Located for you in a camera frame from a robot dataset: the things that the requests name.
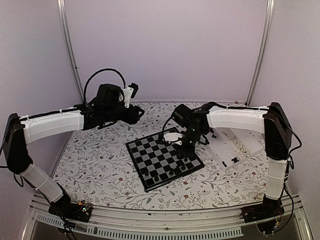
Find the white plastic compartment tray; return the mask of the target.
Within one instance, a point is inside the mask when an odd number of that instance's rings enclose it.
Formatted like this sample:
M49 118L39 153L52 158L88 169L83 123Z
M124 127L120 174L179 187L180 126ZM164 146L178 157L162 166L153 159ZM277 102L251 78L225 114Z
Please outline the white plastic compartment tray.
M226 137L222 134L223 130L230 130L234 132L248 150L248 155L240 155L235 149L229 144ZM222 171L227 171L244 161L249 160L255 155L261 153L264 147L258 140L255 139L254 133L248 130L231 129L231 128L217 128L213 130L213 134L217 138L211 138L209 144L204 148L213 157L214 161L218 164ZM231 159L237 158L239 162L233 163Z

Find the black and grey chessboard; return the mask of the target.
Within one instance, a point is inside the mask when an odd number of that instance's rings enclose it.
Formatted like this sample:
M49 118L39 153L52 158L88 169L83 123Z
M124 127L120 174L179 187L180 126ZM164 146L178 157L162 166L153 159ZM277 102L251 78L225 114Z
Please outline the black and grey chessboard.
M187 162L178 159L176 147L172 144L161 143L160 134L160 132L153 133L125 144L144 191L147 193L205 167L197 155L187 158ZM183 166L186 167L185 171L181 171L182 165L179 166L179 161L183 162ZM174 169L176 168L180 169L179 174L175 174ZM169 176L170 170L173 170L172 176ZM149 177L144 176L146 172L149 173ZM156 176L159 177L158 182L154 181Z

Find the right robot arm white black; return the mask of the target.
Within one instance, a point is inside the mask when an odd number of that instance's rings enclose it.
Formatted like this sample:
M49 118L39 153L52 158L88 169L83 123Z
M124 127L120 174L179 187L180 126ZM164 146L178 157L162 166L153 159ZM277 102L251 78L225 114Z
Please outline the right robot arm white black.
M278 210L285 189L286 175L293 168L291 152L292 130L281 105L272 102L262 107L224 106L208 102L190 109L184 104L176 107L171 118L185 132L166 133L167 143L176 144L179 159L195 154L196 144L215 129L243 130L259 133L264 138L265 154L269 158L269 170L266 191L258 213L262 218L269 218Z

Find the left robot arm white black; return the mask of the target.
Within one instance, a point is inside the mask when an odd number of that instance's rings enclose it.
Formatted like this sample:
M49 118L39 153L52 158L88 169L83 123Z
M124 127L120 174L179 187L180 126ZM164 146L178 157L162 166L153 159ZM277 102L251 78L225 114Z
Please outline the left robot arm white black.
M117 122L136 124L144 114L140 107L130 103L138 89L135 83L123 88L105 83L98 87L96 97L89 103L36 115L11 113L0 149L6 161L5 167L42 193L63 217L70 217L75 211L71 198L47 170L42 170L44 165L32 159L33 156L45 155L44 150L37 153L36 147L49 150L49 158L53 159L55 147L50 146L49 141L57 143L58 137L65 137L71 132L107 128Z

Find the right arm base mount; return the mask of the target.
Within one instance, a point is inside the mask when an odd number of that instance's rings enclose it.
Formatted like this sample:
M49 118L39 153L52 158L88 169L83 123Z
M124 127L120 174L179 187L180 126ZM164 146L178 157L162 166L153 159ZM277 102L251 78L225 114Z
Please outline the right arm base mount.
M279 206L265 205L263 203L241 208L239 218L245 223L256 223L257 229L265 235L273 234L283 219L285 210Z

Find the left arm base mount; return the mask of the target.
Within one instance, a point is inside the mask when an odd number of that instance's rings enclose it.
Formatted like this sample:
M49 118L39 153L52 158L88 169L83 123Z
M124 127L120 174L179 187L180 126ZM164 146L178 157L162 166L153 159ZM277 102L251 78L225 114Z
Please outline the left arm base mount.
M93 210L93 204L82 200L71 202L70 200L58 200L51 202L48 212L65 219L88 223Z

